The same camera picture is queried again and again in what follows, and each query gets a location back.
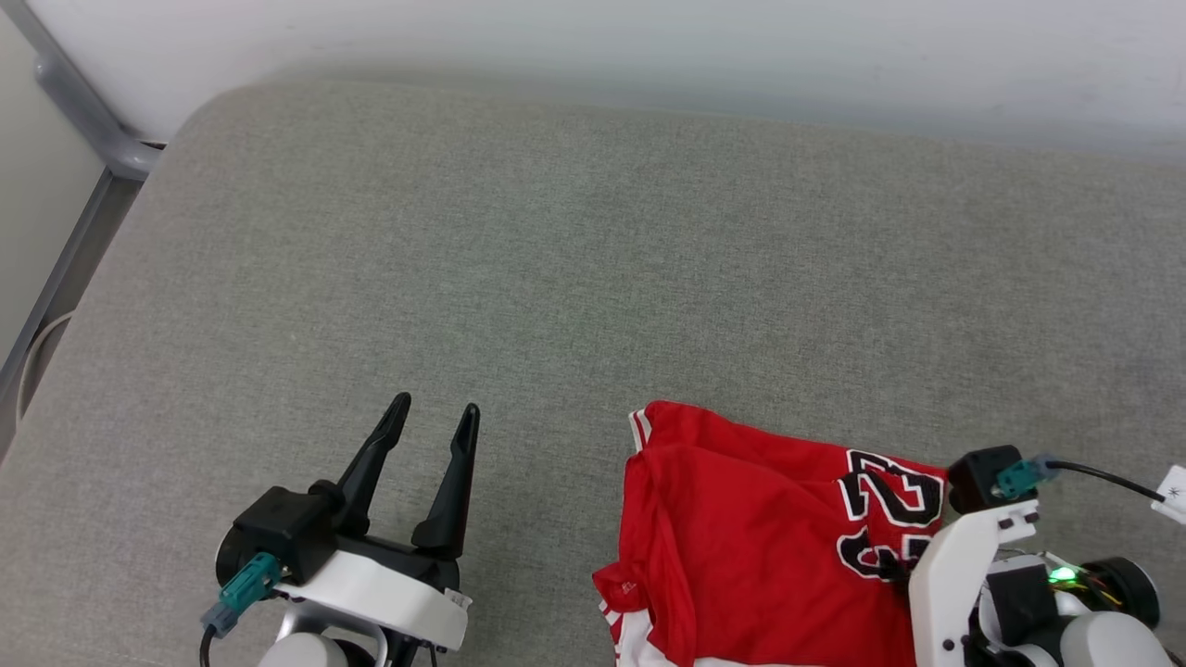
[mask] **black and white number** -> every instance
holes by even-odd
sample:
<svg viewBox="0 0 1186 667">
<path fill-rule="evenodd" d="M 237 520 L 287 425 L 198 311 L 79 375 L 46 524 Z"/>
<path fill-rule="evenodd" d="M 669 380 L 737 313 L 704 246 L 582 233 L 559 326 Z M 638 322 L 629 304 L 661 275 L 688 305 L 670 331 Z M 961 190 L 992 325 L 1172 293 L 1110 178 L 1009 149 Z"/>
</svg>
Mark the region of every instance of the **black and white number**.
<svg viewBox="0 0 1186 667">
<path fill-rule="evenodd" d="M 894 526 L 925 528 L 943 512 L 943 479 L 911 470 L 885 457 L 861 451 L 848 452 L 848 475 L 840 479 L 844 508 L 852 521 L 869 514 L 871 496 L 880 503 L 886 520 Z M 901 477 L 898 493 L 873 470 Z M 868 526 L 836 540 L 841 561 L 867 579 L 892 580 L 903 571 L 903 561 L 922 558 L 929 535 L 903 535 L 900 545 L 874 545 Z"/>
</svg>

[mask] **wire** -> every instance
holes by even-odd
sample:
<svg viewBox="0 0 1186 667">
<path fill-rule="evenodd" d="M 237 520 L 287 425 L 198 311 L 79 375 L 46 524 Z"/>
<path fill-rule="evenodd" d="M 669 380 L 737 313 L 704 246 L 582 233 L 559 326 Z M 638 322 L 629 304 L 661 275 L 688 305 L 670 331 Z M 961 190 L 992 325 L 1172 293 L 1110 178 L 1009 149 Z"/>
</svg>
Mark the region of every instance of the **wire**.
<svg viewBox="0 0 1186 667">
<path fill-rule="evenodd" d="M 1116 599 L 1115 597 L 1112 597 L 1111 593 L 1109 593 L 1108 591 L 1103 591 L 1102 590 L 1102 591 L 1099 591 L 1099 593 L 1103 595 L 1105 598 L 1108 598 L 1108 602 L 1115 604 L 1117 608 L 1124 606 L 1123 602 L 1121 602 L 1121 601 Z"/>
<path fill-rule="evenodd" d="M 1082 463 L 1071 463 L 1070 460 L 1050 460 L 1046 462 L 1047 468 L 1056 468 L 1059 470 L 1073 470 L 1076 472 L 1082 472 L 1084 475 L 1091 475 L 1092 477 L 1098 477 L 1105 482 L 1111 482 L 1118 487 L 1124 487 L 1130 491 L 1136 491 L 1142 496 L 1150 497 L 1158 502 L 1166 502 L 1166 496 L 1154 491 L 1148 487 L 1142 487 L 1131 479 L 1126 479 L 1120 475 L 1112 475 L 1111 472 L 1104 472 L 1097 468 L 1091 468 L 1090 465 L 1083 465 Z"/>
<path fill-rule="evenodd" d="M 17 383 L 17 424 L 25 418 L 25 392 L 28 390 L 28 382 L 33 379 L 33 367 L 37 366 L 37 357 L 42 352 L 42 347 L 45 345 L 45 341 L 50 337 L 50 333 L 55 329 L 62 326 L 74 317 L 75 311 L 70 311 L 62 317 L 55 319 L 53 322 L 45 325 L 42 332 L 33 338 L 33 344 L 28 347 L 28 354 L 25 355 L 25 368 L 20 371 L 20 382 Z"/>
<path fill-rule="evenodd" d="M 1108 608 L 1108 611 L 1116 611 L 1120 604 L 1118 601 L 1116 601 L 1116 598 L 1105 595 L 1102 590 L 1099 590 L 1099 586 L 1096 585 L 1096 583 L 1092 582 L 1091 579 L 1084 579 L 1083 585 L 1086 586 L 1089 591 L 1091 591 L 1091 595 L 1096 596 L 1096 599 L 1102 602 L 1104 606 Z"/>
<path fill-rule="evenodd" d="M 210 640 L 215 639 L 215 627 L 206 625 L 206 630 L 202 633 L 202 643 L 198 644 L 198 665 L 202 667 L 210 667 Z"/>
</svg>

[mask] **gray fabric surface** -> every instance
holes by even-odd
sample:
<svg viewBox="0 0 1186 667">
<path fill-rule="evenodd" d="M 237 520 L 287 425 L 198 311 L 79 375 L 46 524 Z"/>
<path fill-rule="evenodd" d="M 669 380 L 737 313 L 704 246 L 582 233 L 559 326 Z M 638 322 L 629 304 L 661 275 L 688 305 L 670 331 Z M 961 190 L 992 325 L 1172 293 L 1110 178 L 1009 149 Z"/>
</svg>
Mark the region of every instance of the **gray fabric surface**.
<svg viewBox="0 0 1186 667">
<path fill-rule="evenodd" d="M 414 405 L 372 532 L 483 409 L 461 653 L 607 666 L 625 415 L 657 398 L 946 464 L 1156 483 L 1186 432 L 1186 173 L 368 84 L 229 94 L 165 152 L 0 468 L 0 663 L 196 660 L 215 550 Z M 1186 648 L 1181 528 L 1065 475 L 1038 544 L 1126 554 Z M 279 604 L 216 644 L 254 665 Z"/>
</svg>

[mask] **white cable clip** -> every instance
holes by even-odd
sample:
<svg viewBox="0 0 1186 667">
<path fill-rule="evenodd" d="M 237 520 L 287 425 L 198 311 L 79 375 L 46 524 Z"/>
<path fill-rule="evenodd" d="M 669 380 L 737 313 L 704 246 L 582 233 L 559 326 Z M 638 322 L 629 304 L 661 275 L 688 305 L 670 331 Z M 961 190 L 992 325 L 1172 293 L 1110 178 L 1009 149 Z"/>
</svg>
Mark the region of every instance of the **white cable clip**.
<svg viewBox="0 0 1186 667">
<path fill-rule="evenodd" d="M 1166 497 L 1166 502 L 1154 501 L 1149 507 L 1186 526 L 1186 468 L 1171 468 L 1158 493 Z"/>
</svg>

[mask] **red jersey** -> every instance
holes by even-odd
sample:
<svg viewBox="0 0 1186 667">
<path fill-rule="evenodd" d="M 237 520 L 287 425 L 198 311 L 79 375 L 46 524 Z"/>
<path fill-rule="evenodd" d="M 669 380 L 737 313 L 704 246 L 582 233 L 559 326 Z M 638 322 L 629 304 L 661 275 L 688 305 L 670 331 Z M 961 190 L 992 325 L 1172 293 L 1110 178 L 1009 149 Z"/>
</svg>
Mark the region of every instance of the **red jersey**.
<svg viewBox="0 0 1186 667">
<path fill-rule="evenodd" d="M 678 667 L 914 663 L 893 582 L 939 528 L 942 469 L 667 401 L 631 420 L 618 563 L 593 576 L 607 612 L 646 610 Z"/>
</svg>

